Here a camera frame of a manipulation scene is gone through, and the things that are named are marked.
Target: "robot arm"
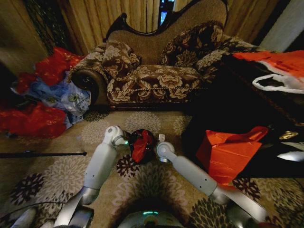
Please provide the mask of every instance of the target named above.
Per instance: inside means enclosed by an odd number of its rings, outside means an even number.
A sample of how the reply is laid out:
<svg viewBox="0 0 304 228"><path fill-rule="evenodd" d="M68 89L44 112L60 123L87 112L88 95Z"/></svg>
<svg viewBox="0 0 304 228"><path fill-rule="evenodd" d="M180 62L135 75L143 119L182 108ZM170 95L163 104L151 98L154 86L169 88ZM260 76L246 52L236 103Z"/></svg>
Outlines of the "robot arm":
<svg viewBox="0 0 304 228"><path fill-rule="evenodd" d="M89 205L97 198L100 188L109 177L117 152L115 146L128 144L129 133L119 126L108 127L104 140L97 146L85 171L83 188L62 208L54 226L80 225L88 227L93 217L93 210L82 207Z"/></svg>
<svg viewBox="0 0 304 228"><path fill-rule="evenodd" d="M174 147L171 143L159 143L156 151L160 161L171 161L173 167L180 175L216 203L227 204L231 200L258 222L265 221L266 210L263 207L233 186L219 185L212 177L193 162L183 156L177 156L174 153Z"/></svg>
<svg viewBox="0 0 304 228"><path fill-rule="evenodd" d="M97 146L91 161L85 171L84 186L91 189L100 189L110 175L117 152L115 146L127 144L127 134L118 126L106 129L104 140Z"/></svg>

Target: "curtain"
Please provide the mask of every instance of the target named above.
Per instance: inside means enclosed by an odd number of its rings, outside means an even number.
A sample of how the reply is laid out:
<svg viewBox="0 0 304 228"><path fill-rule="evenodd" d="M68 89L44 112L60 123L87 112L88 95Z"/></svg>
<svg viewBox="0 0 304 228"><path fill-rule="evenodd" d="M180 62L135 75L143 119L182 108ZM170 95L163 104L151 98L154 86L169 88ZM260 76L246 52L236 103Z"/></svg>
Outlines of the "curtain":
<svg viewBox="0 0 304 228"><path fill-rule="evenodd" d="M191 0L175 0L174 11L181 10ZM228 0L228 20L224 33L251 43L274 10L279 0Z"/></svg>
<svg viewBox="0 0 304 228"><path fill-rule="evenodd" d="M122 13L127 23L141 32L157 29L159 0L57 0L71 42L78 54L87 54L103 38Z"/></svg>

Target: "floral rug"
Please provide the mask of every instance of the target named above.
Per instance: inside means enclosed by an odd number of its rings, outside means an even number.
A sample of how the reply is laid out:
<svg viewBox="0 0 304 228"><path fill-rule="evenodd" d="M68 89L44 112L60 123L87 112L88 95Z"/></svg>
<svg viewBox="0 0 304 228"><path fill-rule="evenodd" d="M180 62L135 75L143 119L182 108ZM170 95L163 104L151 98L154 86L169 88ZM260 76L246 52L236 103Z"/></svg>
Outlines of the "floral rug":
<svg viewBox="0 0 304 228"><path fill-rule="evenodd" d="M0 137L1 152L35 150L42 153L87 152L87 156L61 156L0 159L0 227L10 224L27 208L38 209L34 227L56 216L64 203L83 186L83 174L105 129L119 125L133 132L147 129L155 136L166 135L177 154L181 151L181 133L191 120L182 112L111 112L85 115L63 135L52 140L26 137ZM170 164L157 159L137 165L127 146L117 148L118 156L110 177L99 197L90 206L95 210L91 227L116 226L132 209L169 210L184 226L195 228L230 228L225 206L200 193ZM300 228L304 224L304 179L233 180L232 184L264 206L267 221L280 228Z"/></svg>

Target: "white plastic bag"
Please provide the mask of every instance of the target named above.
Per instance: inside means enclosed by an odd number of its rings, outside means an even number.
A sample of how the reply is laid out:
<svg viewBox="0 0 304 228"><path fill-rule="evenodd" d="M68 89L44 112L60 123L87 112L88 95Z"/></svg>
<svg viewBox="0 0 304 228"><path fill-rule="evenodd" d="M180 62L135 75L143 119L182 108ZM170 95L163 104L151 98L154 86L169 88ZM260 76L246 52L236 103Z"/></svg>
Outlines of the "white plastic bag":
<svg viewBox="0 0 304 228"><path fill-rule="evenodd" d="M272 85L263 86L259 83L259 81L268 78L272 78L275 81L282 82L284 86L272 86ZM257 77L255 80L253 80L252 84L256 88L265 91L282 91L293 94L304 94L304 82L294 76L270 74L270 75Z"/></svg>

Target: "cable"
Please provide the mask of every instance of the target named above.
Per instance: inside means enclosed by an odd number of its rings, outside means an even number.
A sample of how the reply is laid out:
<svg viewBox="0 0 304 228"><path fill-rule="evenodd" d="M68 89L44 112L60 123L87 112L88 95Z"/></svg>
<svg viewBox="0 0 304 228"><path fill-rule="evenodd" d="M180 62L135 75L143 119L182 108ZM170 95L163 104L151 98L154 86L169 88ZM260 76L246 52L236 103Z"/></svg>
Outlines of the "cable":
<svg viewBox="0 0 304 228"><path fill-rule="evenodd" d="M65 204L65 203L67 203L67 202L51 202L51 201L46 201L46 202L40 202L40 203L33 203L33 204L30 204L30 205L24 206L24 207L22 207L22 208L16 209L16 210L14 210L14 211L12 211L12 212L10 212L10 213L7 213L5 216L2 216L2 217L0 218L0 220L2 220L4 217L6 217L6 216L8 216L8 215L10 215L10 214L12 214L12 213L15 213L16 211L22 210L22 209L24 209L24 208L33 207L33 206L39 205L39 204L45 204L45 203Z"/></svg>

